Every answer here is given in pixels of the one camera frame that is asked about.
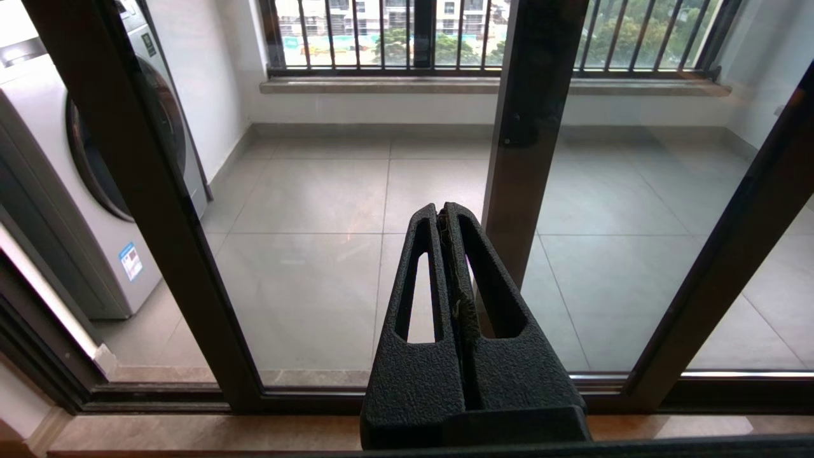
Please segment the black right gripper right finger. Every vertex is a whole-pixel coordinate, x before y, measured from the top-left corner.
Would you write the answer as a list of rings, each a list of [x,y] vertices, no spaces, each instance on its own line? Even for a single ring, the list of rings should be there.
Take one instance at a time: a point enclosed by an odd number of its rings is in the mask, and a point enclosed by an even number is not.
[[[444,256],[464,393],[477,410],[586,404],[469,209],[444,206]]]

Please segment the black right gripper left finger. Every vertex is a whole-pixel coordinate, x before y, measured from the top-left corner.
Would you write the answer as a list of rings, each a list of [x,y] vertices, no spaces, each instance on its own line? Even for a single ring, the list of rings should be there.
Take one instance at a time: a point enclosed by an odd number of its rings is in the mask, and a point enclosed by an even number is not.
[[[427,255],[435,341],[411,343],[418,262]],[[435,205],[410,218],[359,415],[364,450],[431,448],[464,412],[459,354]]]

